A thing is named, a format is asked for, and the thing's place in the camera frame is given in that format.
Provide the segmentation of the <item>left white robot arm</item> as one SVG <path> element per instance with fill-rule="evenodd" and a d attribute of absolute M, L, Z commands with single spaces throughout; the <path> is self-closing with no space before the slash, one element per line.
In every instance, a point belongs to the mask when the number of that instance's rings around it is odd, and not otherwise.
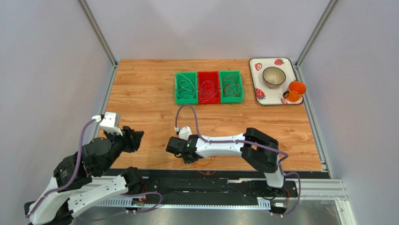
<path fill-rule="evenodd" d="M 69 225 L 84 211 L 116 195 L 139 194 L 142 177 L 136 167 L 128 167 L 120 175 L 84 193 L 78 191 L 105 175 L 122 152 L 136 152 L 144 131 L 129 126 L 121 134 L 106 134 L 80 147 L 64 158 L 53 172 L 49 185 L 35 202 L 24 205 L 31 225 Z"/>

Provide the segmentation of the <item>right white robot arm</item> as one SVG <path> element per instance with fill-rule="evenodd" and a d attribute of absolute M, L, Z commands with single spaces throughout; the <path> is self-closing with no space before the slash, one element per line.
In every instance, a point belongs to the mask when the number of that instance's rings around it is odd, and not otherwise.
<path fill-rule="evenodd" d="M 182 158 L 185 164 L 215 156 L 241 157 L 265 175 L 269 187 L 283 188 L 285 183 L 280 155 L 288 155 L 279 149 L 276 139 L 255 128 L 247 128 L 238 135 L 211 137 L 194 135 L 189 127 L 183 127 L 178 137 L 169 139 L 166 151 Z"/>

